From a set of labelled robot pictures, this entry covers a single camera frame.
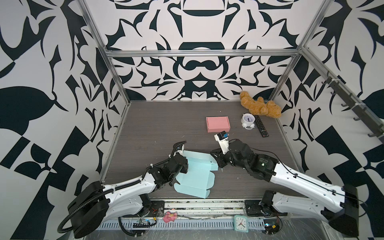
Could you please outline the pink paper box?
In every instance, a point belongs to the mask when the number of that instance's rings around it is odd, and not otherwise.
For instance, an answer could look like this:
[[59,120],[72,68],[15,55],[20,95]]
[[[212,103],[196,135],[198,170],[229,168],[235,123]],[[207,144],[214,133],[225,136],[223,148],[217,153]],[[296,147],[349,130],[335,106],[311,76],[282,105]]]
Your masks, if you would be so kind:
[[206,117],[206,124],[208,133],[229,132],[231,129],[228,117]]

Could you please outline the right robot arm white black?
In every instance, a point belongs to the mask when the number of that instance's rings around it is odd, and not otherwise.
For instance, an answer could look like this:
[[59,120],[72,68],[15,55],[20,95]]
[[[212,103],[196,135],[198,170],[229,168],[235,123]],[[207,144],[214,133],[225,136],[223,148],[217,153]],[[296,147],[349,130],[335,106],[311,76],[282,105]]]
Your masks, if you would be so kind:
[[211,151],[219,167],[227,165],[244,169],[257,180],[289,188],[301,197],[266,191],[259,202],[265,216],[279,213],[316,218],[351,238],[359,236],[360,200],[355,187],[325,183],[300,173],[277,157],[256,154],[240,140],[219,141],[220,148]]

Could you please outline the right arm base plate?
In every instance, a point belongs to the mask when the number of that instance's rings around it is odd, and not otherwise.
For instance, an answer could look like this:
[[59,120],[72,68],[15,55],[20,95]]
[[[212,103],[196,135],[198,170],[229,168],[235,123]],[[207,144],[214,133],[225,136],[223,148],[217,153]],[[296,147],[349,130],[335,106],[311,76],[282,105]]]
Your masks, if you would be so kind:
[[245,210],[249,217],[276,217],[287,216],[288,213],[280,213],[276,211],[270,204],[263,203],[262,200],[245,200]]

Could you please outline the light blue paper box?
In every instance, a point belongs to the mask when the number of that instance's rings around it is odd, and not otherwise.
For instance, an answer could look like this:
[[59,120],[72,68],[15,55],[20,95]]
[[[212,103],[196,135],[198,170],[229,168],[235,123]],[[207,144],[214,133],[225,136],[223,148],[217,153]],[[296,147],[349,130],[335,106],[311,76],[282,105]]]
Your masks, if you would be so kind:
[[210,154],[193,151],[184,151],[183,156],[188,160],[188,171],[177,175],[175,191],[206,199],[215,183],[214,171],[219,169],[217,161]]

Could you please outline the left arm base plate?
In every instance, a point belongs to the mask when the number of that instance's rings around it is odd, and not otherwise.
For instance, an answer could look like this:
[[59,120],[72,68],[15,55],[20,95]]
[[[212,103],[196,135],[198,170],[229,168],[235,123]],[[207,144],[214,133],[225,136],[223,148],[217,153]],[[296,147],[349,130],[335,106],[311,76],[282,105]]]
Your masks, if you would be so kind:
[[142,209],[137,214],[124,215],[123,218],[157,217],[162,214],[164,207],[164,201],[150,201],[144,203]]

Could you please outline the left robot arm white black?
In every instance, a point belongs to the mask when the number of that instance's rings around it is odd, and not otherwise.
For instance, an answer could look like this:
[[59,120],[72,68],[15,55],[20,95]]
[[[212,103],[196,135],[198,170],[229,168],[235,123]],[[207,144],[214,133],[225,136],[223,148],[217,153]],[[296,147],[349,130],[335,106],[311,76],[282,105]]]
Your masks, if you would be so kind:
[[85,237],[103,222],[126,215],[146,215],[152,206],[149,194],[171,184],[179,173],[187,173],[188,160],[180,153],[145,170],[144,175],[125,182],[88,185],[69,205],[68,215],[57,231],[72,231],[76,239]]

